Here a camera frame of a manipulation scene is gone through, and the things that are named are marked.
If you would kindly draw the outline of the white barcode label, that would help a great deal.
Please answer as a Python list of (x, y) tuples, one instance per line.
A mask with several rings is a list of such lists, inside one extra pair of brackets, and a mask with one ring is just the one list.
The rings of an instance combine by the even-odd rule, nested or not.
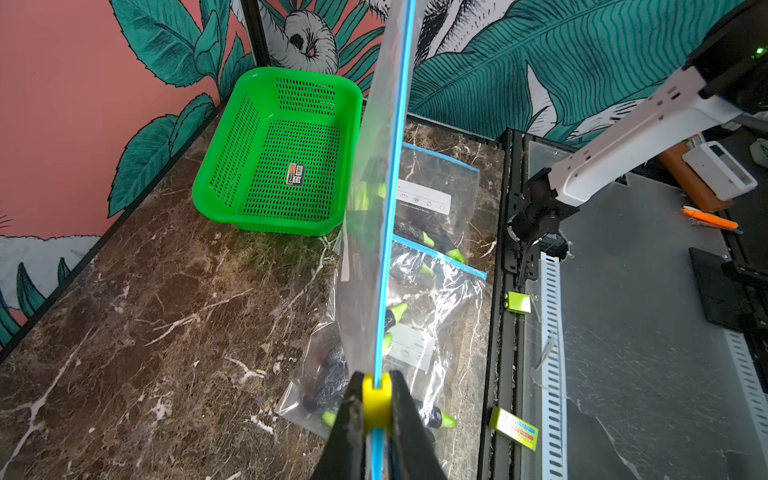
[(288, 169), (286, 184), (289, 186), (302, 186), (304, 181), (305, 166), (300, 163), (291, 163)]

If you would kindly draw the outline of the green plastic basket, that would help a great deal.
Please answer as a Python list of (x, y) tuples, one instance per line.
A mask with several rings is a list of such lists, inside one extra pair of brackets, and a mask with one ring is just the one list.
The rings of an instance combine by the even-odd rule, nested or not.
[[(206, 218), (242, 230), (321, 237), (342, 223), (362, 115), (357, 84), (261, 67), (235, 84), (193, 184)], [(305, 166), (289, 186), (291, 163)]]

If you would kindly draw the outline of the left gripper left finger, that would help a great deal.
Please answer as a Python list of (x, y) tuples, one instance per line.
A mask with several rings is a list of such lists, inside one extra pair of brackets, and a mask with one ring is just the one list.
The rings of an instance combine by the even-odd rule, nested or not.
[(312, 480), (365, 478), (364, 378), (362, 372), (352, 375)]

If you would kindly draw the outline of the dark purple eggplant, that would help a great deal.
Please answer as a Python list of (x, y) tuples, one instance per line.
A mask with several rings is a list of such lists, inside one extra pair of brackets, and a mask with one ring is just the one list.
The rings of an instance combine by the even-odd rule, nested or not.
[(406, 221), (396, 219), (394, 233), (402, 238), (419, 243), (432, 250), (447, 255), (462, 264), (466, 263), (466, 259), (459, 247), (441, 228), (437, 228), (436, 230), (425, 230)]

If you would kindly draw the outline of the orange pen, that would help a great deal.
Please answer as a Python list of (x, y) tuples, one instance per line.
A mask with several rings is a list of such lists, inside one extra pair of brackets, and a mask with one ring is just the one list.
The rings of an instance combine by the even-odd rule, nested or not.
[(700, 225), (706, 225), (727, 231), (736, 231), (739, 229), (737, 222), (719, 217), (714, 214), (703, 212), (691, 206), (683, 206), (681, 212), (688, 216), (692, 221)]

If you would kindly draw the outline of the striped colour block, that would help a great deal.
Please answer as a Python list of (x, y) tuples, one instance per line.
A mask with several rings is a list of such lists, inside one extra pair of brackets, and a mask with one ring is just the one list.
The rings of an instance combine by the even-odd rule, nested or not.
[(502, 434), (531, 451), (537, 449), (538, 428), (501, 407), (492, 409), (489, 426), (496, 433)]

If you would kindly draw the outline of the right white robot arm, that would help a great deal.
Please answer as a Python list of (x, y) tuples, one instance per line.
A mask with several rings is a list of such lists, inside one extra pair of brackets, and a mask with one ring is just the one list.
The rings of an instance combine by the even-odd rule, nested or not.
[(525, 184), (510, 217), (523, 246), (559, 230), (595, 193), (686, 138), (767, 107), (767, 4), (747, 1), (706, 34), (686, 63), (585, 147)]

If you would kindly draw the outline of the right black frame post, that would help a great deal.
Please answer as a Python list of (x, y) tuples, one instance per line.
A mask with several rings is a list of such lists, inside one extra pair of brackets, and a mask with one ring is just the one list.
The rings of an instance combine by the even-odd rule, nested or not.
[(240, 4), (249, 35), (254, 63), (257, 67), (268, 67), (271, 62), (261, 18), (260, 2), (258, 0), (241, 0)]

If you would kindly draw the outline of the clear zip bag blue zipper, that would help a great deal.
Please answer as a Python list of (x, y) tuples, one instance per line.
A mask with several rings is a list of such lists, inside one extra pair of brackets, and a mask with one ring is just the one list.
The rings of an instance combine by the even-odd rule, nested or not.
[(404, 143), (396, 219), (425, 230), (441, 228), (462, 250), (476, 208), (480, 170), (448, 155)]

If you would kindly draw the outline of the white box device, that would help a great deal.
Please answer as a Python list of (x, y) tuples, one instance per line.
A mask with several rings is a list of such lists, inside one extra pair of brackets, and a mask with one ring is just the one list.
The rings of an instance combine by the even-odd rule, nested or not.
[(721, 201), (735, 199), (758, 186), (757, 180), (717, 141), (698, 145), (683, 155), (683, 161)]

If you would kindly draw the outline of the white perforated rail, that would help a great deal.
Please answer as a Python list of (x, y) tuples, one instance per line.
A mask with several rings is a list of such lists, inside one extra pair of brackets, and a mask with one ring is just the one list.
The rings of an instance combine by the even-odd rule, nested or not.
[(542, 478), (567, 479), (567, 388), (560, 261), (540, 254)]

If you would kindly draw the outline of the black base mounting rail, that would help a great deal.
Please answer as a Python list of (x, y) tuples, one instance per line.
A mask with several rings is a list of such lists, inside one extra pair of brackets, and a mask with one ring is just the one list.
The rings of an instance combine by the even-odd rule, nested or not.
[(477, 477), (479, 479), (514, 479), (517, 450), (515, 443), (490, 427), (495, 407), (510, 413), (516, 409), (519, 316), (506, 306), (507, 293), (518, 287), (523, 277), (517, 248), (507, 233), (507, 224), (520, 203), (525, 177), (523, 153), (526, 134), (507, 129), (499, 138), (504, 158), (501, 171), (497, 244), (495, 248), (490, 330), (486, 357), (483, 418)]

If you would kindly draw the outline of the green small block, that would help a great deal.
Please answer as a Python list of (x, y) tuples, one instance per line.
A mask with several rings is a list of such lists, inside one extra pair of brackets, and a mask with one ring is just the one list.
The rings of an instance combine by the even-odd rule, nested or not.
[(527, 294), (508, 291), (504, 296), (504, 307), (509, 312), (528, 315), (532, 312), (531, 297)]

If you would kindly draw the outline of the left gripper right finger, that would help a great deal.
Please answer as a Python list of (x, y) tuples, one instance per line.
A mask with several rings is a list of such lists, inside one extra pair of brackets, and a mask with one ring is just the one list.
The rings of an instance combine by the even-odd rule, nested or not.
[(403, 374), (392, 370), (389, 377), (392, 384), (390, 478), (446, 480)]

